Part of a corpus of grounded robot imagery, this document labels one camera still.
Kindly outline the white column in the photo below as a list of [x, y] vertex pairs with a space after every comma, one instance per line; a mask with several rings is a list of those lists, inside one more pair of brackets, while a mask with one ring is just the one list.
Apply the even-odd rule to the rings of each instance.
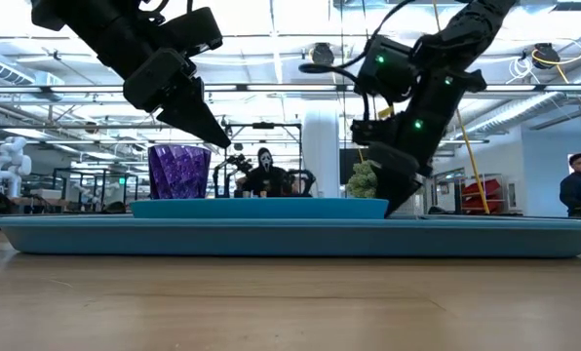
[[338, 198], [339, 107], [335, 101], [310, 101], [302, 120], [304, 167], [316, 178], [314, 197]]

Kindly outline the blue plastic tray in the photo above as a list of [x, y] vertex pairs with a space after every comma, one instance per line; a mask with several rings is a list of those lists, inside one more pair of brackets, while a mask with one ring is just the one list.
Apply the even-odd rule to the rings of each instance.
[[0, 216], [27, 254], [540, 257], [581, 254], [581, 219], [153, 219]]

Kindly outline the black background frame rig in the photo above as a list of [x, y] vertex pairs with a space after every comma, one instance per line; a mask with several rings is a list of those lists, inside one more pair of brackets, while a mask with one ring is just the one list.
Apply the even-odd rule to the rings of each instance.
[[[295, 170], [295, 169], [290, 169], [287, 171], [285, 170], [288, 173], [288, 176], [290, 177], [291, 195], [287, 195], [287, 196], [283, 196], [283, 197], [301, 197], [304, 195], [308, 196], [309, 186], [308, 185], [303, 186], [301, 184], [301, 178], [299, 177], [301, 174], [308, 174], [308, 171], [304, 170], [302, 168], [303, 147], [302, 147], [302, 130], [301, 130], [300, 124], [280, 124], [280, 123], [270, 123], [270, 122], [257, 122], [257, 123], [252, 123], [252, 124], [231, 124], [231, 126], [232, 127], [239, 127], [240, 130], [242, 130], [244, 128], [252, 128], [255, 130], [273, 130], [276, 128], [283, 129], [297, 144], [297, 163], [298, 163], [297, 170]], [[255, 168], [251, 168], [249, 170], [247, 169], [248, 161], [244, 156], [226, 156], [224, 162], [226, 164], [235, 165], [237, 167], [237, 172], [243, 172], [245, 174], [245, 176], [243, 177], [243, 182], [245, 181], [248, 173], [251, 170], [255, 169]], [[242, 190], [243, 182], [238, 183], [237, 189], [242, 191], [242, 192], [254, 193], [254, 192], [250, 192], [250, 191], [243, 191]], [[262, 191], [258, 195], [260, 197], [265, 197], [265, 196], [267, 196], [267, 193], [265, 191]]]

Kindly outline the green succulent in white pot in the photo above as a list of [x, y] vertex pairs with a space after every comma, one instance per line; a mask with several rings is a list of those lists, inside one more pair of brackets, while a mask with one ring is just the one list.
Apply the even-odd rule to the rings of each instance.
[[371, 161], [364, 161], [353, 166], [346, 191], [354, 198], [375, 198], [377, 177], [372, 169]]

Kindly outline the red storage shelf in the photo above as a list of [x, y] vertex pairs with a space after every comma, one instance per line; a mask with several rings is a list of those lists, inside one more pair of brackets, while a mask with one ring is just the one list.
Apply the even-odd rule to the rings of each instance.
[[499, 215], [508, 211], [501, 175], [462, 177], [455, 183], [455, 210], [463, 215]]

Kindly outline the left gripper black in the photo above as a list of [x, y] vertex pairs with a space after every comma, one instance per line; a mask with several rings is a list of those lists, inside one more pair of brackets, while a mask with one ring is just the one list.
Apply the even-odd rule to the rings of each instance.
[[161, 48], [144, 62], [123, 85], [125, 99], [135, 108], [152, 112], [170, 99], [179, 87], [188, 86], [185, 106], [167, 107], [158, 121], [180, 129], [204, 142], [225, 148], [231, 142], [204, 102], [204, 81], [197, 68], [174, 49]]

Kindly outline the blue round plate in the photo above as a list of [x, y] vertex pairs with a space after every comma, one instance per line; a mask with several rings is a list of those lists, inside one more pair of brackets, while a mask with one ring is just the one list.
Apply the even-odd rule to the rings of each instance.
[[145, 200], [130, 204], [135, 218], [381, 219], [388, 202], [362, 198], [219, 198]]

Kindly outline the purple faceted plastic cup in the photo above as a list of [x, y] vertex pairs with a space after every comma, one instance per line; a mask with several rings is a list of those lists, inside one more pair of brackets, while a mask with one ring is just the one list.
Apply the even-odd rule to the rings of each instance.
[[150, 197], [199, 199], [207, 194], [212, 154], [191, 145], [160, 144], [148, 152]]

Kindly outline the black background monitor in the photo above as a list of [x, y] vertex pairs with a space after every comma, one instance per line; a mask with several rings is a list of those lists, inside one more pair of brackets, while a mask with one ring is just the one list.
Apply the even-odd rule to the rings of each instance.
[[340, 184], [346, 184], [355, 173], [354, 166], [362, 163], [366, 158], [365, 148], [341, 148], [339, 150], [339, 179]]

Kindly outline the person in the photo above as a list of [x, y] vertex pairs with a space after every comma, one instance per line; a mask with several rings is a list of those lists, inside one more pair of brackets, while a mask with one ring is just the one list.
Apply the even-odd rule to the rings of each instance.
[[568, 164], [572, 173], [560, 183], [560, 201], [569, 217], [581, 217], [581, 153], [570, 156]]
[[268, 197], [291, 195], [288, 173], [274, 165], [272, 154], [266, 147], [261, 147], [257, 151], [257, 162], [258, 166], [248, 173], [243, 182], [243, 191], [257, 194], [265, 191]]

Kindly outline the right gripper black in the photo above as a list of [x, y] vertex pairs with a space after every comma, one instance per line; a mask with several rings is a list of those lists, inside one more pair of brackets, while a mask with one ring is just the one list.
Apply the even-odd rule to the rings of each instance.
[[421, 186], [419, 176], [429, 176], [432, 159], [418, 161], [412, 155], [383, 142], [371, 142], [368, 159], [376, 176], [375, 197], [388, 202], [385, 217], [395, 212]]

